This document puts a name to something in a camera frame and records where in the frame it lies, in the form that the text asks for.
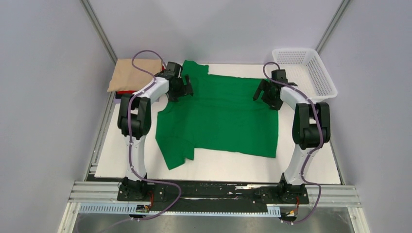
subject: basket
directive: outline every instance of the basket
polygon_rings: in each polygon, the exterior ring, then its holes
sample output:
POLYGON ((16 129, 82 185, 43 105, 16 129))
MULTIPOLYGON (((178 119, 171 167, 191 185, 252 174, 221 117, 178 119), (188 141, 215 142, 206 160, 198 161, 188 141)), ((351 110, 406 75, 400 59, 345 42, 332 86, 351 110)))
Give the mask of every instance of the basket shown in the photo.
POLYGON ((286 70, 288 81, 296 83, 310 99, 321 102, 337 96, 338 91, 315 50, 275 49, 272 55, 280 68, 286 70))

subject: metal post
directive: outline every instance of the metal post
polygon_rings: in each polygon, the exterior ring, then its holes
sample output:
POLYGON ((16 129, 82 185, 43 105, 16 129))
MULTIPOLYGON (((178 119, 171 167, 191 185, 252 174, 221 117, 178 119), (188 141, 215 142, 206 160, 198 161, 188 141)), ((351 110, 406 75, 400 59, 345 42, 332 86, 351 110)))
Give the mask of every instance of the metal post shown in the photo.
POLYGON ((58 233, 72 233, 80 210, 80 203, 67 203, 58 233))
POLYGON ((370 233, 363 208, 350 207, 348 208, 348 212, 355 233, 370 233))
POLYGON ((106 48, 106 51, 109 53, 110 58, 112 59, 113 63, 116 64, 117 62, 117 56, 110 45, 109 40, 107 39, 106 34, 103 31, 102 26, 100 25, 99 20, 97 19, 96 14, 93 11, 93 8, 91 7, 91 4, 88 0, 80 0, 82 3, 87 15, 89 16, 89 19, 91 23, 93 24, 94 29, 96 29, 97 34, 100 37, 100 40, 102 40, 104 47, 106 48))
POLYGON ((332 21, 329 23, 325 33, 322 36, 322 39, 319 41, 318 46, 316 46, 316 51, 320 54, 323 47, 325 46, 326 42, 329 40, 330 35, 332 34, 333 30, 336 28, 339 20, 341 19, 343 13, 347 9, 347 6, 351 0, 343 0, 341 5, 339 6, 338 10, 336 11, 335 15, 332 18, 332 21))

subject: green t-shirt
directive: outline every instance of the green t-shirt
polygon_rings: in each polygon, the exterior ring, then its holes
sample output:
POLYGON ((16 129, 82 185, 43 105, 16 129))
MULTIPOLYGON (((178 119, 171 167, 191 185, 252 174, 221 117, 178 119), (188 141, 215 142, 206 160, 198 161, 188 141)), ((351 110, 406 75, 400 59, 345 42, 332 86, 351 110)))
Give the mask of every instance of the green t-shirt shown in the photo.
POLYGON ((209 66, 183 63, 193 97, 169 102, 158 113, 156 140, 169 169, 194 159, 194 149, 275 158, 278 114, 252 97, 261 79, 209 75, 209 66))

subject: white wall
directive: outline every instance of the white wall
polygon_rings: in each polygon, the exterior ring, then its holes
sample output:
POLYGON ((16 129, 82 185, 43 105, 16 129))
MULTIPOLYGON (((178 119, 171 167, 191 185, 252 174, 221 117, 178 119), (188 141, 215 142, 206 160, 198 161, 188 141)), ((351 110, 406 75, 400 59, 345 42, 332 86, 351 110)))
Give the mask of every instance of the white wall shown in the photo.
POLYGON ((119 58, 261 64, 275 47, 315 48, 341 0, 90 2, 119 58))
POLYGON ((1 232, 57 231, 113 69, 80 1, 0 1, 1 232))
POLYGON ((411 232, 412 2, 353 1, 321 58, 337 89, 332 140, 373 233, 411 232))

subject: white table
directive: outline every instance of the white table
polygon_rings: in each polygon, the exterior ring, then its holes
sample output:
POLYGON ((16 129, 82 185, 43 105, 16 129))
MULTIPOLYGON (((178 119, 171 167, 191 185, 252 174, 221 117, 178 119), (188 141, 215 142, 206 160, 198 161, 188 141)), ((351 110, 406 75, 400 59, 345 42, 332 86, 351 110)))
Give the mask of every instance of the white table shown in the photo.
MULTIPOLYGON (((286 68, 289 82, 299 85, 297 75, 301 71, 286 68)), ((262 65, 227 65, 209 64, 209 74, 236 77, 264 78, 262 65)), ((309 96, 313 91, 300 87, 309 96)), ((246 155, 238 152, 195 149, 194 160, 175 169, 168 170, 163 155, 155 139, 157 113, 167 105, 163 95, 159 102, 152 105, 152 127, 145 144, 145 165, 150 179, 229 181, 229 182, 265 182, 276 183, 286 170, 292 157, 294 142, 292 123, 294 111, 286 104, 279 111, 279 138, 276 158, 246 155)), ((117 128, 119 104, 116 104, 107 135, 100 154, 95 177, 123 178, 127 166, 127 147, 117 128)), ((330 144, 324 144, 309 167, 308 181, 340 184, 338 170, 330 144)))

